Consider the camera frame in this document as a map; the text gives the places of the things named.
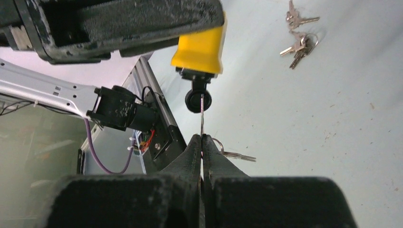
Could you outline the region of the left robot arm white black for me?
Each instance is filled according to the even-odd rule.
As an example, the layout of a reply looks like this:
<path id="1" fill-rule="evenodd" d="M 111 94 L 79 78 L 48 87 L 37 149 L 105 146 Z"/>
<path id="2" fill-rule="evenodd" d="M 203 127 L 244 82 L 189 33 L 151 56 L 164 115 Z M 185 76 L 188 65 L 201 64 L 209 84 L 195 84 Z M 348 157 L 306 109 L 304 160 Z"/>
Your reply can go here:
<path id="1" fill-rule="evenodd" d="M 171 64 L 192 82 L 187 108 L 211 105 L 206 86 L 222 73 L 226 18 L 219 0 L 3 0 L 0 45 L 54 65 L 94 64 L 177 46 Z M 149 131 L 168 112 L 159 98 L 138 104 L 125 88 L 74 84 L 0 63 L 0 92 L 97 124 Z"/>

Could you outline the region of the yellow padlock black shackle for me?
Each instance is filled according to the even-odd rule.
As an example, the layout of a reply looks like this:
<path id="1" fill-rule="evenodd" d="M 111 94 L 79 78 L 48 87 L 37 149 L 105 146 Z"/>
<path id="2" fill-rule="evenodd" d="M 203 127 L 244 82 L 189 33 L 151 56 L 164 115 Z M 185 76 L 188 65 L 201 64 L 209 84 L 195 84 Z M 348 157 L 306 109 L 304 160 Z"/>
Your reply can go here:
<path id="1" fill-rule="evenodd" d="M 180 35 L 171 65 L 186 80 L 209 83 L 223 72 L 222 50 L 227 29 L 226 13 L 223 24 L 205 31 Z"/>

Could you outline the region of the silver key bunch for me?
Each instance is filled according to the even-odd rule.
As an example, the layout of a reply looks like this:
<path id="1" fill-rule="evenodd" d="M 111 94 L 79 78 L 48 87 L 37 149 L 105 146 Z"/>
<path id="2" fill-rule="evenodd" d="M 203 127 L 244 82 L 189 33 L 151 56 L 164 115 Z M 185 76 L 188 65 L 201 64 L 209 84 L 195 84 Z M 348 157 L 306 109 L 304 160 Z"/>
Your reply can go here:
<path id="1" fill-rule="evenodd" d="M 300 61 L 314 50 L 319 43 L 319 38 L 314 33 L 297 31 L 297 29 L 308 23 L 320 20 L 320 17 L 303 18 L 300 12 L 295 8 L 292 0 L 289 2 L 288 11 L 286 12 L 286 23 L 288 24 L 288 31 L 295 38 L 295 42 L 290 47 L 280 52 L 280 56 L 294 53 L 294 60 L 290 64 L 290 69 L 295 69 Z"/>

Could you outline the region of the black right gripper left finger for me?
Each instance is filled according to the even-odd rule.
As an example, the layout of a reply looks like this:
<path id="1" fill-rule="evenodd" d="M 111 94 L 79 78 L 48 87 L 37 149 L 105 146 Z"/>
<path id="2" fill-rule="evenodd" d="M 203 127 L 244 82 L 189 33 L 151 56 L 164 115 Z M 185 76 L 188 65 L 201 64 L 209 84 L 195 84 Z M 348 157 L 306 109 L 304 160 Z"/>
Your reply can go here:
<path id="1" fill-rule="evenodd" d="M 154 174 L 61 178 L 44 205 L 46 228 L 197 228 L 201 137 Z"/>

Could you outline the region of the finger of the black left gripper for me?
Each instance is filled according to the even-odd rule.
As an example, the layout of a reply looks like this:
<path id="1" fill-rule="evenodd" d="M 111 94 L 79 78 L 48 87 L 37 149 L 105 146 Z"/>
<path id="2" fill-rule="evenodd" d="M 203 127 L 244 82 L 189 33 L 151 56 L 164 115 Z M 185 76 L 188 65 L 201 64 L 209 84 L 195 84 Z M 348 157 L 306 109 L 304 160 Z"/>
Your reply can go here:
<path id="1" fill-rule="evenodd" d="M 117 50 L 135 56 L 224 24 L 219 0 L 16 0 L 14 5 L 33 50 L 54 65 L 98 63 Z"/>
<path id="2" fill-rule="evenodd" d="M 0 1 L 0 46 L 34 50 L 14 0 Z"/>

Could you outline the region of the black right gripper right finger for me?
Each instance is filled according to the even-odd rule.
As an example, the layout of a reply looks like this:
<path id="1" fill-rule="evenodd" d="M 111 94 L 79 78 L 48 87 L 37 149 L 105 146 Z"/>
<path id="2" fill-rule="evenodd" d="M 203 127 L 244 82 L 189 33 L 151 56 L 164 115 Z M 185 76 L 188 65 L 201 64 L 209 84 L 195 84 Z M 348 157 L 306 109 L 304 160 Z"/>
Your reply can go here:
<path id="1" fill-rule="evenodd" d="M 355 228 L 339 186 L 326 177 L 251 177 L 202 138 L 208 228 Z"/>

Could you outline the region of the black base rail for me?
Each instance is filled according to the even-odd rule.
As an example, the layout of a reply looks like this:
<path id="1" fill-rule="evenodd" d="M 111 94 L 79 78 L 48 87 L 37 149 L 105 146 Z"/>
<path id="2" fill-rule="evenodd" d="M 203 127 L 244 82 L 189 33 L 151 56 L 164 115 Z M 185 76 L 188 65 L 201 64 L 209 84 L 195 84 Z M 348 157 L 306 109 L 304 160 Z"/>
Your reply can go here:
<path id="1" fill-rule="evenodd" d="M 155 173 L 185 150 L 168 104 L 150 86 L 140 96 L 121 86 L 96 88 L 95 94 L 78 151 L 79 174 Z"/>

